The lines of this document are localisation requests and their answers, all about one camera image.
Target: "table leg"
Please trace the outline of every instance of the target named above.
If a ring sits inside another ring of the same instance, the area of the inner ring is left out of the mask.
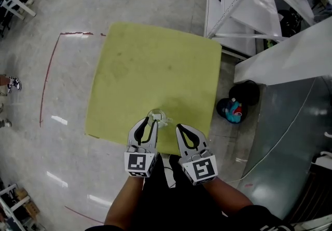
[[[22,9],[24,9],[27,13],[29,13],[31,16],[35,17],[36,13],[29,9],[25,4],[23,4],[22,2],[20,2],[19,0],[12,0],[14,3],[16,3],[17,5],[19,5]]]
[[[3,5],[3,7],[7,10],[9,10],[12,14],[14,14],[15,16],[19,17],[21,20],[24,20],[24,17],[22,15],[20,15],[16,10],[8,7],[8,5]]]

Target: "white cable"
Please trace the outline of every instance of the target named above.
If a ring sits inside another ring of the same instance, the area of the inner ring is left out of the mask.
[[[229,182],[226,182],[226,183],[233,183],[233,182],[237,182],[237,181],[241,181],[241,180],[243,180],[243,179],[245,179],[246,177],[247,177],[247,175],[249,175],[250,173],[251,173],[251,171],[253,171],[272,151],[273,151],[273,149],[274,148],[276,148],[276,146],[279,144],[279,142],[281,142],[281,140],[282,140],[282,138],[286,135],[286,133],[288,132],[288,130],[291,128],[291,126],[292,126],[292,124],[294,123],[294,121],[296,120],[296,118],[297,118],[297,116],[300,114],[300,112],[301,112],[301,110],[302,110],[302,108],[304,107],[304,105],[305,105],[305,103],[306,103],[306,101],[307,101],[307,99],[308,99],[308,97],[309,97],[309,94],[310,94],[310,92],[311,92],[311,89],[312,89],[312,87],[313,87],[313,84],[315,83],[315,80],[316,80],[316,78],[313,80],[313,82],[312,82],[312,85],[311,85],[311,88],[310,88],[310,90],[309,90],[309,92],[308,92],[308,94],[307,94],[307,97],[306,97],[306,99],[305,99],[305,101],[303,102],[303,105],[300,107],[300,109],[299,109],[299,112],[297,112],[297,114],[296,114],[296,116],[294,117],[294,119],[293,119],[293,121],[291,122],[291,124],[288,126],[288,128],[286,129],[286,131],[284,132],[284,134],[282,134],[282,136],[280,137],[280,139],[276,142],[276,144],[274,145],[274,147],[272,147],[271,149],[270,149],[270,151],[268,151],[267,152],[267,154],[257,163],[257,164],[255,164],[254,166],[253,166],[253,168],[252,169],[250,169],[249,171],[248,171],[248,173],[247,174],[245,174],[243,177],[241,177],[240,179],[237,179],[237,180],[233,180],[233,181],[229,181]]]

